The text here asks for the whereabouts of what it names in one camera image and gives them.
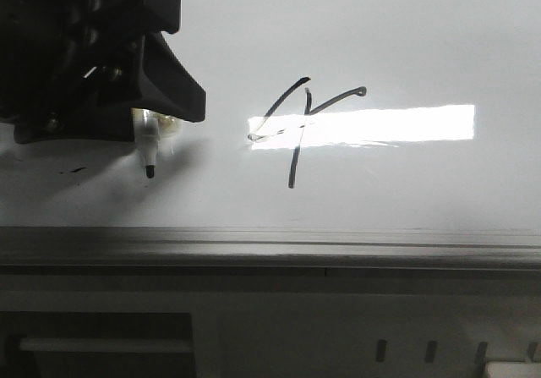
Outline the black second-arm gripper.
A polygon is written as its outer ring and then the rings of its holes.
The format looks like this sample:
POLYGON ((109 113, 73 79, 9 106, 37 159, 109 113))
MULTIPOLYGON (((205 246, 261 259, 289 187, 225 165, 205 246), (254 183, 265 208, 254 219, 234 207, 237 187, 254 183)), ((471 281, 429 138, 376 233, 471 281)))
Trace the black second-arm gripper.
POLYGON ((142 33, 134 106, 204 121, 205 90, 164 38, 180 23, 181 0, 1 0, 1 122, 18 144, 133 141, 128 109, 99 94, 123 75, 112 60, 142 33))

